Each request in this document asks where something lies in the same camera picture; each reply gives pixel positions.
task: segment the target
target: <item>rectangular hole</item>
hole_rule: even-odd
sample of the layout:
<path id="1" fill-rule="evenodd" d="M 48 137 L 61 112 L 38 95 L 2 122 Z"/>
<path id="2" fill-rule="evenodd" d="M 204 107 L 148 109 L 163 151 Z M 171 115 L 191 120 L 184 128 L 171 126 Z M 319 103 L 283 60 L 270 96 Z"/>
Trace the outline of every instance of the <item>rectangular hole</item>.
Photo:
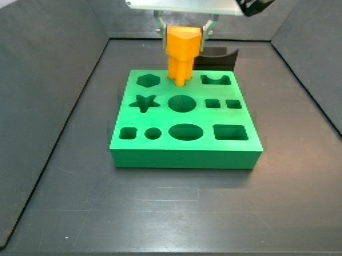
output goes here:
<path id="1" fill-rule="evenodd" d="M 240 109 L 240 101 L 239 100 L 225 100 L 227 108 Z"/>
<path id="2" fill-rule="evenodd" d="M 216 100 L 216 99 L 207 99 L 205 100 L 205 107 L 207 108 L 220 108 L 219 100 Z"/>
<path id="3" fill-rule="evenodd" d="M 124 127 L 120 130 L 120 139 L 121 140 L 133 140 L 136 138 L 136 131 L 135 127 Z"/>
<path id="4" fill-rule="evenodd" d="M 243 125 L 213 125 L 216 140 L 248 140 Z"/>

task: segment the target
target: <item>star-shaped hole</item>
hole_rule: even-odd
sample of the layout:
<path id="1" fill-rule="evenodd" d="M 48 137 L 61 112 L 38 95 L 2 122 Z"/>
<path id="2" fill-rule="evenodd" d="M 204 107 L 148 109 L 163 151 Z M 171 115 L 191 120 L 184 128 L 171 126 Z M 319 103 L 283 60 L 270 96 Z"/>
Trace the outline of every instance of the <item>star-shaped hole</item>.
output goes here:
<path id="1" fill-rule="evenodd" d="M 155 95 L 147 97 L 136 95 L 136 102 L 131 103 L 129 107 L 137 107 L 140 109 L 140 112 L 145 113 L 148 108 L 160 106 L 160 104 L 155 102 L 155 97 Z"/>

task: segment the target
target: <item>green shape sorter block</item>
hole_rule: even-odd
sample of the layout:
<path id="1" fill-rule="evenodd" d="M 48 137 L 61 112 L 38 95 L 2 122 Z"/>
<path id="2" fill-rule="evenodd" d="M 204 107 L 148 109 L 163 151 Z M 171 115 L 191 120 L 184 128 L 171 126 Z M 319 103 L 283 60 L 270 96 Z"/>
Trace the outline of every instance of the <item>green shape sorter block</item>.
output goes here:
<path id="1" fill-rule="evenodd" d="M 232 72 L 132 70 L 109 145 L 116 167 L 252 169 L 263 148 Z"/>

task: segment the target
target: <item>orange shape piece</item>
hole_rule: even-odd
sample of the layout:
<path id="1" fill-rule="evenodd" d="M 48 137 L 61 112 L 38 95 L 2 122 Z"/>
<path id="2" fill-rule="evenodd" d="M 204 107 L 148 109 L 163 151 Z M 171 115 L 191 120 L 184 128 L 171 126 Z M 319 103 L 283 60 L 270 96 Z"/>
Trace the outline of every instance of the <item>orange shape piece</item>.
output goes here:
<path id="1" fill-rule="evenodd" d="M 200 51 L 201 31 L 195 27 L 167 27 L 168 78 L 184 86 L 192 77 L 193 59 Z"/>

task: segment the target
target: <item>gray wall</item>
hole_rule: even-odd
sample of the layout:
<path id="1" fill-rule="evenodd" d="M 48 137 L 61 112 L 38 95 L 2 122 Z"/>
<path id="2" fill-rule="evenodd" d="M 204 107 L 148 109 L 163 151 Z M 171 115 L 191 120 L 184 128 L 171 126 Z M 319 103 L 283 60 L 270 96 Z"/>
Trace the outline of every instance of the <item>gray wall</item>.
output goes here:
<path id="1" fill-rule="evenodd" d="M 112 38 L 159 38 L 152 11 L 131 10 L 124 0 L 88 0 Z M 270 41 L 298 0 L 276 0 L 251 18 L 220 16 L 212 38 Z M 165 14 L 167 24 L 203 26 L 208 15 Z"/>
<path id="2" fill-rule="evenodd" d="M 6 6 L 8 4 L 13 3 L 16 0 L 0 0 L 0 8 Z"/>
<path id="3" fill-rule="evenodd" d="M 340 0 L 300 0 L 272 44 L 342 134 L 340 11 Z"/>
<path id="4" fill-rule="evenodd" d="M 0 247 L 107 41 L 85 0 L 0 9 Z"/>

